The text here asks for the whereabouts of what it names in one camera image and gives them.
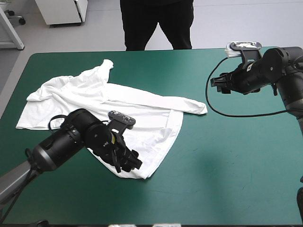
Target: person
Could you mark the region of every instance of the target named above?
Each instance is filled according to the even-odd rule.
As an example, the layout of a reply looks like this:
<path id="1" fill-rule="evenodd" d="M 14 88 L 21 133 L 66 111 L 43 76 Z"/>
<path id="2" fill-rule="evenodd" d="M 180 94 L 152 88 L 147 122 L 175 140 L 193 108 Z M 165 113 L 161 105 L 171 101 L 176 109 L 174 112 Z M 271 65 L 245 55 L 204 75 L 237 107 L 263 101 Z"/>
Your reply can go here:
<path id="1" fill-rule="evenodd" d="M 127 51 L 143 51 L 159 23 L 174 50 L 192 49 L 193 0 L 120 0 Z"/>

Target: table surface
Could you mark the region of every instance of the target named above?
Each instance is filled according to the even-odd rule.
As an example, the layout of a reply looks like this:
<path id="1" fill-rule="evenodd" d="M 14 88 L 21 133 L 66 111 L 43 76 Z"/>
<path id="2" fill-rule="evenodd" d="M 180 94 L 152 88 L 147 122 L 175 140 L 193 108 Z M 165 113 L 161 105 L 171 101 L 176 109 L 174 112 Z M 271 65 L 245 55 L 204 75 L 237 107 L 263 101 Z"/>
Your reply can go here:
<path id="1" fill-rule="evenodd" d="M 50 135 L 15 129 L 26 97 L 50 78 L 77 76 L 111 59 L 111 83 L 205 102 L 206 78 L 224 57 L 222 49 L 34 54 L 0 119 L 0 175 L 25 160 L 25 148 Z M 239 63 L 229 59 L 214 76 Z M 270 86 L 247 96 L 210 88 L 209 97 L 229 114 L 284 109 Z M 6 223 L 300 224 L 301 146 L 297 121 L 287 113 L 249 119 L 211 110 L 203 116 L 185 113 L 177 140 L 151 178 L 118 178 L 83 149 L 28 185 Z"/>

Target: white shirt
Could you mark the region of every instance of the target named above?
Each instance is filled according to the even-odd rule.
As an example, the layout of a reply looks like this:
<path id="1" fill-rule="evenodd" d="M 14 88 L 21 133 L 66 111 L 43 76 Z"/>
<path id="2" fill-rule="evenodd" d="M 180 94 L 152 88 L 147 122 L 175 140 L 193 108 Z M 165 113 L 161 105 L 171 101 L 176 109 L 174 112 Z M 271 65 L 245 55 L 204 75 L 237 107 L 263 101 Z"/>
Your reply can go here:
<path id="1" fill-rule="evenodd" d="M 132 130 L 123 134 L 127 147 L 139 153 L 143 162 L 139 170 L 117 173 L 115 167 L 95 156 L 119 177 L 150 177 L 158 168 L 176 140 L 183 121 L 183 112 L 205 114 L 204 103 L 173 96 L 159 96 L 147 91 L 108 83 L 110 60 L 101 66 L 82 72 L 79 76 L 60 76 L 44 83 L 27 97 L 27 104 L 17 123 L 17 129 L 47 130 L 50 119 L 56 115 L 85 108 L 101 121 L 108 120 L 112 110 L 136 120 Z M 52 121 L 59 128 L 63 119 Z"/>

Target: white cabinet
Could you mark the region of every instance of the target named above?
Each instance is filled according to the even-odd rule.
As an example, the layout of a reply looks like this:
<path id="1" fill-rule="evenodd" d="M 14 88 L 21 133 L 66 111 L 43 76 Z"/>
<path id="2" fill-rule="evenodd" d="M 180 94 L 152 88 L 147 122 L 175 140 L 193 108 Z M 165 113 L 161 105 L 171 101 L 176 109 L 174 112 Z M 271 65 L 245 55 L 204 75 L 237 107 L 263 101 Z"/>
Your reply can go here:
<path id="1" fill-rule="evenodd" d="M 88 0 L 36 0 L 47 25 L 85 21 Z"/>

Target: silver metal arm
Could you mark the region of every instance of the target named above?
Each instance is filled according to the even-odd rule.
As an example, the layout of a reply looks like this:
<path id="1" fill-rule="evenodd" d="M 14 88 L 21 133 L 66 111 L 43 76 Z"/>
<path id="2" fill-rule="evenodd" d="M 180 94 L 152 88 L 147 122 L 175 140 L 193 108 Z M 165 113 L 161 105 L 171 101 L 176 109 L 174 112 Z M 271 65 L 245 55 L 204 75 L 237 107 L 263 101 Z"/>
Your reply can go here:
<path id="1" fill-rule="evenodd" d="M 0 177 L 0 214 L 3 207 L 16 195 L 24 182 L 31 165 L 28 161 L 18 165 Z M 39 173 L 33 170 L 29 180 L 33 180 Z"/>

